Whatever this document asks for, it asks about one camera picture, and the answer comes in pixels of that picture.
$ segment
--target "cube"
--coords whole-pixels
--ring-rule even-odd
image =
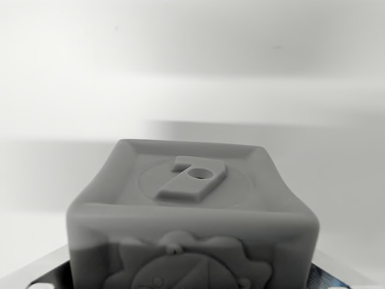
[[[120,140],[67,230],[75,289],[304,289],[319,223],[264,148]]]

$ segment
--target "cube top face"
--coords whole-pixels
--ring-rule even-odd
[[[266,150],[256,146],[121,140],[81,202],[301,212]]]

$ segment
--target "metal base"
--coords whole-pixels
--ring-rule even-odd
[[[0,288],[73,289],[67,246],[63,246],[40,260],[0,280]],[[356,289],[384,289],[368,278],[338,263],[328,255],[316,251],[307,281],[307,289],[342,287]]]

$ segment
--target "embossed design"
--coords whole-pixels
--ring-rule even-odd
[[[248,259],[233,237],[174,231],[156,243],[125,238],[119,250],[123,270],[105,281],[106,289],[262,289],[272,274],[268,263]]]

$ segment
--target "gray 3d printed cube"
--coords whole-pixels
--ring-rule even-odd
[[[304,289],[319,223],[264,148],[120,140],[67,229],[76,289]]]

